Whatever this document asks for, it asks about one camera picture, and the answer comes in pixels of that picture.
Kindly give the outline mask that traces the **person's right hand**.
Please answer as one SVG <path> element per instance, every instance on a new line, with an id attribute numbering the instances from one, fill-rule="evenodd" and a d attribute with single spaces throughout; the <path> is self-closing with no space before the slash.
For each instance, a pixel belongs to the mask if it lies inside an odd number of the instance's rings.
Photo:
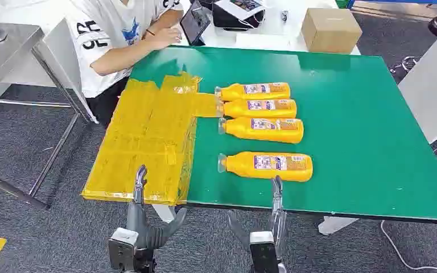
<path id="1" fill-rule="evenodd" d="M 178 28 L 164 28 L 155 35 L 147 38 L 153 50 L 164 49 L 182 40 L 182 33 Z"/>

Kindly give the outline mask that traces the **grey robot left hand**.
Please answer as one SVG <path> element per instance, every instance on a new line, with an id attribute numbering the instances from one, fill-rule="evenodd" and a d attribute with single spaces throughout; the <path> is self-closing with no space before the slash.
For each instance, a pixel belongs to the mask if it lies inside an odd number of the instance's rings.
<path id="1" fill-rule="evenodd" d="M 180 208 L 176 217 L 164 227 L 155 227 L 148 224 L 144 209 L 144 189 L 147 183 L 145 178 L 147 168 L 141 165 L 136 173 L 133 198 L 127 210 L 127 230 L 138 233 L 135 246 L 138 249 L 159 249 L 166 244 L 177 230 L 182 227 L 187 215 L 187 208 Z"/>

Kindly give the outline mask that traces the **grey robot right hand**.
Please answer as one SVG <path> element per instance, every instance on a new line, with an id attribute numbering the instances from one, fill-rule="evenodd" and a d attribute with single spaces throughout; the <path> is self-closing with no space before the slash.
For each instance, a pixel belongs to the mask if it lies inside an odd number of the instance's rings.
<path id="1" fill-rule="evenodd" d="M 279 175 L 271 179 L 273 185 L 273 208 L 269 218 L 268 231 L 271 231 L 275 247 L 276 258 L 282 260 L 283 247 L 286 236 L 286 219 L 287 213 L 283 209 L 283 181 Z M 243 247 L 249 249 L 251 243 L 250 234 L 242 228 L 234 210 L 228 212 L 228 225 L 233 234 L 238 238 Z"/>

